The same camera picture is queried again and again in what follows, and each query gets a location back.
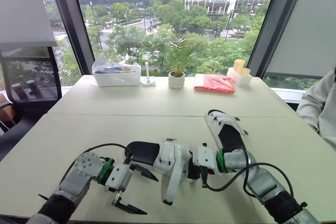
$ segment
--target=red plastic bag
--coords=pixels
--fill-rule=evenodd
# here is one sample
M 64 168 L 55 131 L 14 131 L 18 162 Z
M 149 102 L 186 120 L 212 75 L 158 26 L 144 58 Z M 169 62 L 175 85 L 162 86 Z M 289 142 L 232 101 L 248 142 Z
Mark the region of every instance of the red plastic bag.
M 195 75 L 194 89 L 221 94 L 233 94 L 235 92 L 233 82 L 230 77 L 200 73 Z

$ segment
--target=window frame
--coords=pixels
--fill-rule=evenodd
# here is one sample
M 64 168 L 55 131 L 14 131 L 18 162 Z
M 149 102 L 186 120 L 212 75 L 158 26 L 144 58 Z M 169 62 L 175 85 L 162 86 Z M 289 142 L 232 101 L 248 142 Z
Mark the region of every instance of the window frame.
M 247 67 L 263 78 L 297 0 L 271 0 Z M 78 0 L 56 0 L 83 74 L 91 74 L 94 55 Z

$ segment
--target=window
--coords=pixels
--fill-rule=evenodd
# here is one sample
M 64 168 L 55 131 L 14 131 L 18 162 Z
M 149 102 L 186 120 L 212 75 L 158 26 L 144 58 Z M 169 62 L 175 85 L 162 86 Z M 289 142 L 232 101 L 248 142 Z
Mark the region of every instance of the window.
M 183 33 L 196 47 L 184 66 L 226 74 L 237 58 L 249 60 L 270 0 L 79 0 L 95 58 L 149 61 L 150 75 L 167 76 L 170 35 Z
M 319 79 L 265 75 L 263 81 L 271 88 L 307 90 Z
M 71 48 L 55 0 L 43 0 L 54 33 L 57 47 L 54 47 L 59 77 L 62 86 L 71 86 L 82 76 Z

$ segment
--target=plastic bin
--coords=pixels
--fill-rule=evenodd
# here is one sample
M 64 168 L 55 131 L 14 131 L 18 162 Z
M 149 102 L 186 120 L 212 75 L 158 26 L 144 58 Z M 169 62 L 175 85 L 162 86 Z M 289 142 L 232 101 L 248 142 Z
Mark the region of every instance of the plastic bin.
M 93 73 L 98 86 L 135 86 L 140 85 L 141 67 L 139 65 L 127 65 L 135 72 L 125 73 Z

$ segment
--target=white box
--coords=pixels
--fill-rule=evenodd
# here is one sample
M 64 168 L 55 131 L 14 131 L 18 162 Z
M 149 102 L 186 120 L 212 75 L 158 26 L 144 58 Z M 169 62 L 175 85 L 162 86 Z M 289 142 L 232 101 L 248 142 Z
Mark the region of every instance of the white box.
M 233 68 L 229 68 L 227 71 L 227 76 L 229 76 L 233 82 L 238 86 L 249 86 L 252 80 L 252 76 L 240 76 Z
M 140 85 L 141 67 L 139 65 L 127 65 L 135 72 L 129 73 L 93 73 L 98 86 L 134 86 Z

